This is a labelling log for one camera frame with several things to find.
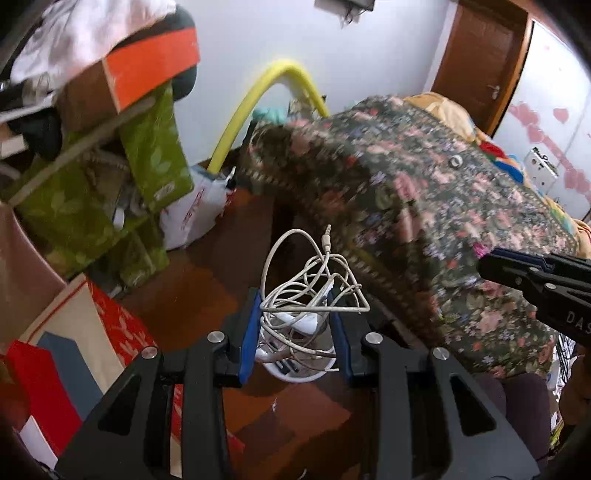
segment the orange box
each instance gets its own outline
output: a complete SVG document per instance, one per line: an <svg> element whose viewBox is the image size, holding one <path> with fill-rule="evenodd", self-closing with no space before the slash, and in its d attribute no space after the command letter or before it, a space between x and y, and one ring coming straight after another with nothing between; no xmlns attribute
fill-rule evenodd
<svg viewBox="0 0 591 480"><path fill-rule="evenodd" d="M195 28L118 48L64 87L56 105L62 123L74 132L93 127L199 60Z"/></svg>

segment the yellow hose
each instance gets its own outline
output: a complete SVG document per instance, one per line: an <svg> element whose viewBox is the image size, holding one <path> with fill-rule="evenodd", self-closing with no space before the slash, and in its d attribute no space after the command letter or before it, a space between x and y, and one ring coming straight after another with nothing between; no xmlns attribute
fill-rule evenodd
<svg viewBox="0 0 591 480"><path fill-rule="evenodd" d="M310 77L310 74L305 71L301 65L294 61L277 61L267 69L261 78L257 80L248 94L244 97L244 100L238 107L238 110L236 110L230 123L228 123L228 126L224 130L224 133L213 152L212 160L207 168L209 172L215 174L220 171L224 160L226 160L226 157L228 156L228 152L232 148L234 140L236 140L236 137L238 136L238 132L250 116L253 108L256 107L256 104L263 96L263 93L265 93L277 81L277 79L283 75L290 77L302 88L320 115L330 115L324 104L324 100L318 93L318 89Z"/></svg>

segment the blue gripper pad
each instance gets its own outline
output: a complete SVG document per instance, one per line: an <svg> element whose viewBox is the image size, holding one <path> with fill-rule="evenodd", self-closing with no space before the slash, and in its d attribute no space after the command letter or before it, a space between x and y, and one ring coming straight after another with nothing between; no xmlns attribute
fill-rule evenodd
<svg viewBox="0 0 591 480"><path fill-rule="evenodd" d="M259 320L261 318L261 292L257 291L255 300L252 303L248 327L242 341L240 352L240 369L238 371L238 380L242 385L248 382L252 375L252 369L255 365L256 346L258 345L258 335L260 330Z"/></svg>

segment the metal screw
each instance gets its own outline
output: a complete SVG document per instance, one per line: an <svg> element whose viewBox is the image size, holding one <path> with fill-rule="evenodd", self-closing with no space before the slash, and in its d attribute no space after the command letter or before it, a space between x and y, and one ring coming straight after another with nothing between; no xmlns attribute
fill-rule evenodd
<svg viewBox="0 0 591 480"><path fill-rule="evenodd" d="M384 341L384 337L382 337L378 332L369 332L365 336L365 339L368 343L371 343L372 345L379 345Z"/></svg>
<svg viewBox="0 0 591 480"><path fill-rule="evenodd" d="M433 349L433 356L437 358L437 360L447 360L450 355L446 348L438 346L437 348Z"/></svg>
<svg viewBox="0 0 591 480"><path fill-rule="evenodd" d="M147 346L142 350L142 357L146 360L150 360L158 355L158 349L155 346Z"/></svg>
<svg viewBox="0 0 591 480"><path fill-rule="evenodd" d="M207 341L209 343L220 343L223 342L225 337L226 336L223 334L223 332L220 332L219 330L214 330L213 332L209 332L207 334Z"/></svg>

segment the bed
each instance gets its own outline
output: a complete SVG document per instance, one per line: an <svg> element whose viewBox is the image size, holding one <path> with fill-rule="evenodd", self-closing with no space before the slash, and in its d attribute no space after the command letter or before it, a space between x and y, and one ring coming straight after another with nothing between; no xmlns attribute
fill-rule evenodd
<svg viewBox="0 0 591 480"><path fill-rule="evenodd" d="M333 250L427 346L473 372L545 375L554 332L476 264L495 246L576 255L576 229L435 113L374 96L313 122L258 125L241 181L332 224Z"/></svg>

